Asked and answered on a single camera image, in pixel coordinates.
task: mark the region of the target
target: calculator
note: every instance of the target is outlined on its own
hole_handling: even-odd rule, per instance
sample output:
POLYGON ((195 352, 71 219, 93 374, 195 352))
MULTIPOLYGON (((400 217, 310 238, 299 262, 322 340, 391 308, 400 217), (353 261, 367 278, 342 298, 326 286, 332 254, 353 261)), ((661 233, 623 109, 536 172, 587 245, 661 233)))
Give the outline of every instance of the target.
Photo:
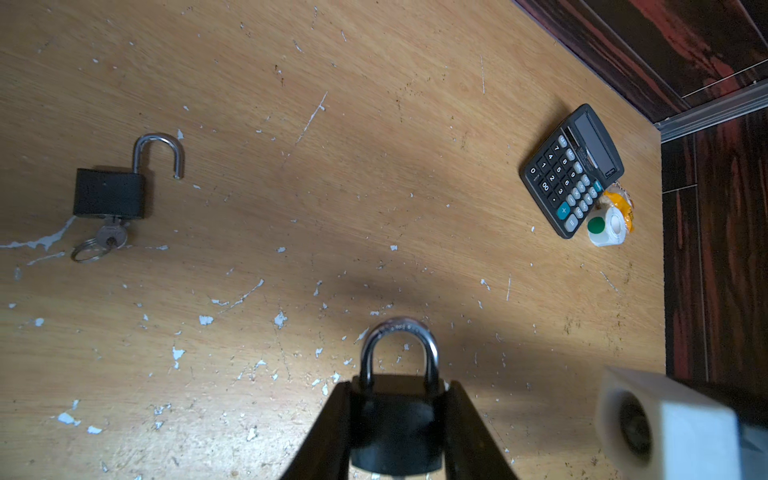
POLYGON ((520 178, 554 231, 571 238, 605 187, 623 173, 603 122, 584 104, 541 144, 520 178))

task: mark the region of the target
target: padlock body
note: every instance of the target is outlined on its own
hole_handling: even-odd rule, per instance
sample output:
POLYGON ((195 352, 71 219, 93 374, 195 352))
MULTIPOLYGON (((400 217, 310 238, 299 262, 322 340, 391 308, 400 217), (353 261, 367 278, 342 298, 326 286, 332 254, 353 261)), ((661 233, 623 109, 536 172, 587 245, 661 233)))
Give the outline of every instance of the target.
POLYGON ((78 168, 72 213, 78 217, 144 218, 144 175, 78 168))
POLYGON ((423 376, 374 375, 364 391, 352 380, 352 465, 383 475, 423 475, 442 467, 442 381, 432 392, 423 376))

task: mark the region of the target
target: padlock shackle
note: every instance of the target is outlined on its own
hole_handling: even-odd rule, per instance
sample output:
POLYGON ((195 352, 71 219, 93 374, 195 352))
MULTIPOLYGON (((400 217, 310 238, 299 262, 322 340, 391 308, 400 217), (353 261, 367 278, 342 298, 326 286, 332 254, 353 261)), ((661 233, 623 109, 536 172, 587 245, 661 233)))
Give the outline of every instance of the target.
POLYGON ((140 136, 138 140, 136 140, 136 143, 134 144, 134 173, 139 173, 141 152, 144 149, 144 145, 151 141, 164 142, 174 150, 174 178, 180 180, 184 176, 184 148, 181 147, 181 144, 176 138, 169 134, 146 134, 140 136))
POLYGON ((362 352, 360 353, 361 386, 364 389, 369 389, 373 386, 373 349, 381 338, 394 332, 410 333, 421 340, 426 357, 424 383, 428 388, 437 387, 439 380, 439 358, 435 337, 432 336, 426 325, 407 316, 396 316, 380 323, 370 331, 362 343, 362 352))

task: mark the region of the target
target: metal strip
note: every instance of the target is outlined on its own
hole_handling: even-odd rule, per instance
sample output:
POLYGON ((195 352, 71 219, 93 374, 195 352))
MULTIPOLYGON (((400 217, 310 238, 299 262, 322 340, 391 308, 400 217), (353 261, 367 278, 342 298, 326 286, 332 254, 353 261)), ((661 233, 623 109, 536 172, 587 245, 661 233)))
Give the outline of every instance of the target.
POLYGON ((661 143, 768 107, 768 78, 654 124, 661 143))

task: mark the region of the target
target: black padlock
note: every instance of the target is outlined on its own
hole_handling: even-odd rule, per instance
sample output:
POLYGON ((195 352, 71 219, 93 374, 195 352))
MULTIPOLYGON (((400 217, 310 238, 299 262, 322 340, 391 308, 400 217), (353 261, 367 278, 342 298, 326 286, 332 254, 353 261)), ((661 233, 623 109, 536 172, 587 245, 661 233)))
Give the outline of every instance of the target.
POLYGON ((394 477, 423 475, 442 467, 443 381, 435 339, 422 323, 397 317, 378 325, 362 346, 360 375, 352 379, 352 465, 394 477), (373 348, 394 332, 421 340, 425 375, 374 375, 373 348))
POLYGON ((144 175, 139 173, 141 152, 151 141, 162 141, 174 150, 174 177, 184 170, 184 150, 168 134, 146 134, 136 140, 132 172, 78 168, 72 213, 78 217, 121 220, 144 218, 144 175))

